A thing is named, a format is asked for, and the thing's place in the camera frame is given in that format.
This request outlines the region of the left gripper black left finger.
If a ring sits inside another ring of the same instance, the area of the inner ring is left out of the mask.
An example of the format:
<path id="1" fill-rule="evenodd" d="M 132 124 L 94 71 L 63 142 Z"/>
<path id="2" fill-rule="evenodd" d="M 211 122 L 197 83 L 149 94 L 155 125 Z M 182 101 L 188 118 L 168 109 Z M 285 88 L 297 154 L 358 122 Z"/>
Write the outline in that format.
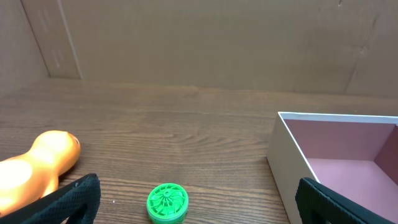
<path id="1" fill-rule="evenodd" d="M 100 180 L 87 174 L 1 218 L 1 224 L 93 224 L 100 206 Z"/>

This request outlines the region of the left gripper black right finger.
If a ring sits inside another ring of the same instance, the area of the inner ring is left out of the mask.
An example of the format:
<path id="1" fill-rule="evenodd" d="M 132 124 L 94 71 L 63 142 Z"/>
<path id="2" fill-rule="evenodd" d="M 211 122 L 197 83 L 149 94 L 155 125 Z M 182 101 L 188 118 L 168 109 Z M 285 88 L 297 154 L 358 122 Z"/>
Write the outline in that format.
<path id="1" fill-rule="evenodd" d="M 302 223 L 393 224 L 397 223 L 397 187 L 362 182 L 332 184 L 311 178 L 299 181 L 295 195 Z"/>

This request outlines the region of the white box pink interior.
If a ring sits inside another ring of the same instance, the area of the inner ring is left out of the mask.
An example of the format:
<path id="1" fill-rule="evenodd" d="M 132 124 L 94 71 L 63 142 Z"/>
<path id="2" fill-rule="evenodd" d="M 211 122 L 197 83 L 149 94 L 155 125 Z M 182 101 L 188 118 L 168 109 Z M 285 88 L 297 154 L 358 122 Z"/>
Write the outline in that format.
<path id="1" fill-rule="evenodd" d="M 279 112 L 267 160 L 291 223 L 309 177 L 397 222 L 397 117 Z"/>

